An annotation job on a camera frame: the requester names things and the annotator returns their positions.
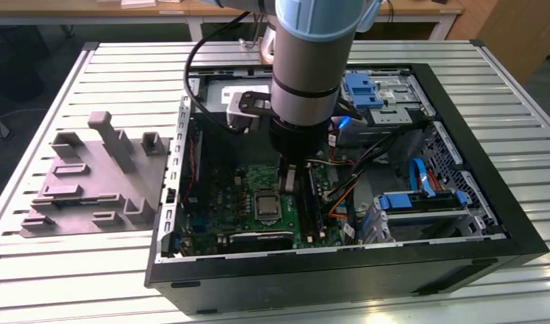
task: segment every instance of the robotic arm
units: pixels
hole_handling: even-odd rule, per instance
[[[278,22],[270,138],[287,163],[299,165],[327,133],[355,31],[370,29],[382,0],[205,2],[267,14]]]

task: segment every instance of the white table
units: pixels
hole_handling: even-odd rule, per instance
[[[102,44],[83,51],[0,198],[0,323],[510,323],[550,320],[550,253],[449,295],[189,319],[143,287],[151,233],[22,238],[20,222],[55,155],[58,130],[83,140],[108,110],[131,138],[173,136],[193,43]],[[357,42],[353,63],[429,63],[550,248],[550,119],[486,49],[469,42]],[[198,65],[258,64],[257,50],[210,43]]]

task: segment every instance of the black computer chassis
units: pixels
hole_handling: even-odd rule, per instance
[[[155,263],[157,218],[146,287],[157,288],[186,314],[259,311],[448,293],[490,272],[522,265],[549,252],[430,66],[347,66],[347,69],[355,68],[410,70],[468,161],[462,168],[472,172],[501,221],[494,231],[505,232],[508,239],[373,249],[345,247],[333,253]]]

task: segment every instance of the black cable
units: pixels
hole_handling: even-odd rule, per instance
[[[394,22],[394,7],[393,7],[393,2],[392,0],[386,0],[389,3],[389,18],[386,19],[386,22]]]
[[[250,14],[249,11],[246,11],[239,17],[231,20],[223,27],[217,29],[207,37],[203,37],[201,41],[198,41],[197,45],[193,47],[191,53],[189,54],[187,62],[185,62],[185,73],[183,73],[183,84],[185,84],[185,90],[187,91],[187,95],[195,104],[197,108],[199,108],[201,112],[203,113],[205,117],[215,124],[218,125],[222,129],[225,129],[227,132],[231,134],[243,134],[245,130],[238,130],[234,128],[230,128],[226,124],[223,124],[219,120],[217,120],[209,111],[209,109],[205,107],[205,105],[201,103],[199,99],[197,98],[195,94],[193,93],[191,89],[191,84],[189,82],[190,80],[190,70],[191,70],[191,64],[193,64],[193,59],[195,58],[195,54],[199,50],[199,48],[205,45],[205,43],[215,37],[218,34],[225,32],[226,30],[231,29],[237,23],[243,20],[245,17],[247,17]]]

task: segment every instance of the black plastic trim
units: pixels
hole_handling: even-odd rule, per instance
[[[485,42],[480,39],[472,39],[469,40],[469,42],[474,47],[488,47],[488,45],[485,45]]]
[[[96,51],[99,46],[99,42],[86,42],[83,45],[83,51]]]

